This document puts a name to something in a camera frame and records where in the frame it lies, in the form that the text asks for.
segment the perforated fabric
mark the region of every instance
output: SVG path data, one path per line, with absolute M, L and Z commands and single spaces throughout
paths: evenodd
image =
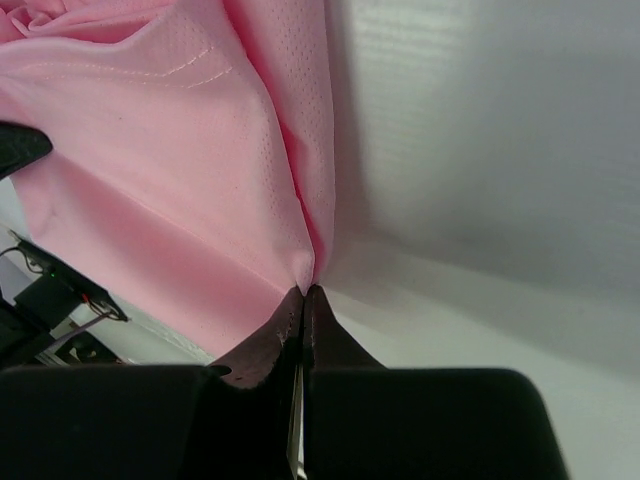
M 0 117 L 34 240 L 221 354 L 331 250 L 323 4 L 169 3 L 0 0 Z

